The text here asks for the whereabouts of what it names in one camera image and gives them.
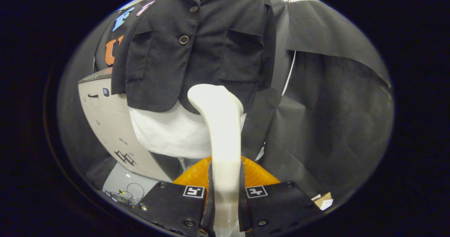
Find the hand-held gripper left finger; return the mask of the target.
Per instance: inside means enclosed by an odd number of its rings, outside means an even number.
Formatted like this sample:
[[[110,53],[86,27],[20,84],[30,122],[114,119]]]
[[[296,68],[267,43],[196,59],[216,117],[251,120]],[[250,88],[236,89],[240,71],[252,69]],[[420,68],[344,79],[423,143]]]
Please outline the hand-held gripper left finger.
[[[200,160],[172,183],[158,182],[131,212],[172,235],[215,236],[212,158]]]

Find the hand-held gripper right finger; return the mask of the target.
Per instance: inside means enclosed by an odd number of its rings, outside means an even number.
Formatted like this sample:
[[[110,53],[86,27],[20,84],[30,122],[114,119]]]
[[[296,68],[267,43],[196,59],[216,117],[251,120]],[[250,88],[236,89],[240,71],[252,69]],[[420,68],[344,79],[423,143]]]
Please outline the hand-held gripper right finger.
[[[279,181],[241,157],[238,225],[251,237],[281,237],[323,217],[320,207],[294,182]]]

